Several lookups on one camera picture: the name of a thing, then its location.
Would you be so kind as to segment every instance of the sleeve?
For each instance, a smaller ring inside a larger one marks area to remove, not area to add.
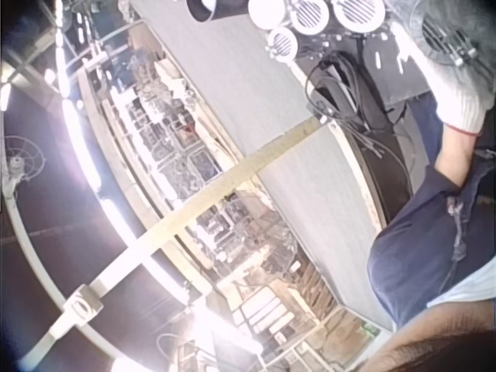
[[[384,229],[379,236],[389,233],[391,230],[398,230],[402,227],[411,225],[414,217],[420,217],[429,213],[429,205],[437,203],[439,197],[445,198],[449,195],[458,195],[460,188],[449,180],[444,174],[441,174],[429,165],[425,168],[425,177],[418,191],[403,207],[403,209],[394,217],[391,223]]]
[[[444,262],[449,264],[451,252],[432,246],[438,246],[446,196],[458,192],[453,182],[428,166],[420,189],[372,246],[367,264],[370,283],[398,326],[425,308],[436,294],[436,282],[442,282],[443,271],[448,270]]]

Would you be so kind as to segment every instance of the white glove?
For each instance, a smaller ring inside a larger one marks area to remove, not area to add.
[[[430,60],[402,25],[391,24],[391,31],[402,56],[417,63],[437,101],[437,115],[448,126],[472,136],[482,130],[486,111],[494,104],[494,94],[483,78],[466,64],[443,66]]]

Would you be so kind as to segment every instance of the workshop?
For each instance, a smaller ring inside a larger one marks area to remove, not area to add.
[[[2,2],[2,366],[496,370],[496,3]]]

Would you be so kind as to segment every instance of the hair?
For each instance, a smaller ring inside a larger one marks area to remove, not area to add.
[[[387,372],[494,372],[496,332],[424,339],[397,348],[391,358],[401,364]]]

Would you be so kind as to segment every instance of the round vent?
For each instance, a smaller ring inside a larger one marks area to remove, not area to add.
[[[292,62],[298,55],[298,40],[287,27],[273,29],[267,37],[267,50],[270,57],[282,63]]]
[[[317,35],[329,24],[330,10],[324,0],[300,0],[290,5],[293,27],[303,35]]]
[[[386,19],[382,0],[333,0],[339,22],[355,33],[371,33]]]
[[[255,25],[261,29],[275,29],[288,18],[286,0],[250,0],[248,13]]]

